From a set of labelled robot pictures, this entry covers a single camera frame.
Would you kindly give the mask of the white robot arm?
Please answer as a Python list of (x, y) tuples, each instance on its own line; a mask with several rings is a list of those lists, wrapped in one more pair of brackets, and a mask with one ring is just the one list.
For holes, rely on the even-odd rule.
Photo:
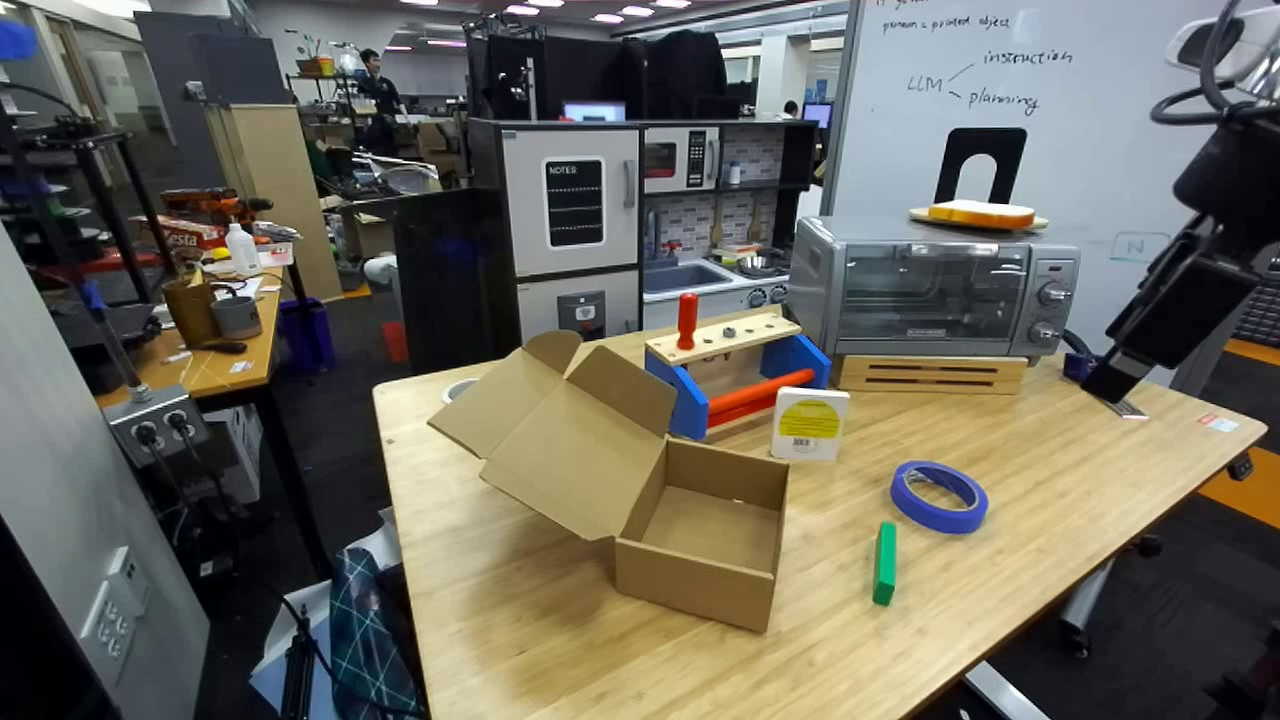
[(1150, 370), (1181, 370), (1261, 286), (1256, 256), (1280, 241), (1280, 114), (1230, 89), (1274, 49), (1274, 9), (1241, 0), (1193, 32), (1197, 86), (1150, 104), (1157, 124), (1207, 124), (1171, 198), (1193, 222), (1147, 266), (1107, 324), (1112, 348), (1078, 390), (1119, 403)]

